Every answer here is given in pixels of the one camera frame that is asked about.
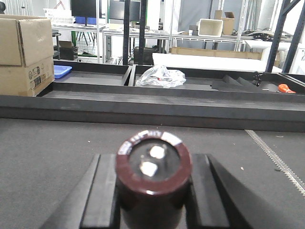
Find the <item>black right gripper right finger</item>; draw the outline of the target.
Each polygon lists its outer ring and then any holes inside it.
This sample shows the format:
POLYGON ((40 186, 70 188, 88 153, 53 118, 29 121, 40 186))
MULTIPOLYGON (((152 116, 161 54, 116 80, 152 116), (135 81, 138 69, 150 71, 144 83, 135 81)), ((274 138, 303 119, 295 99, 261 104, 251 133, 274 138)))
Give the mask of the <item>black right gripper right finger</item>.
POLYGON ((185 201, 189 229, 250 229, 212 173, 209 158, 193 155, 191 184, 185 201))

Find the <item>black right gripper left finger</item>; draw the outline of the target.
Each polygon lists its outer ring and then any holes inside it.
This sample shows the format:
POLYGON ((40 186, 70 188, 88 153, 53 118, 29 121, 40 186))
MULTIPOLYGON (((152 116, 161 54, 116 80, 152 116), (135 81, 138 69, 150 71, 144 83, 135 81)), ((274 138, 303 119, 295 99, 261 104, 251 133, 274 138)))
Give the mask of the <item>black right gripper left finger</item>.
POLYGON ((98 154, 42 229, 116 229, 115 155, 98 154))

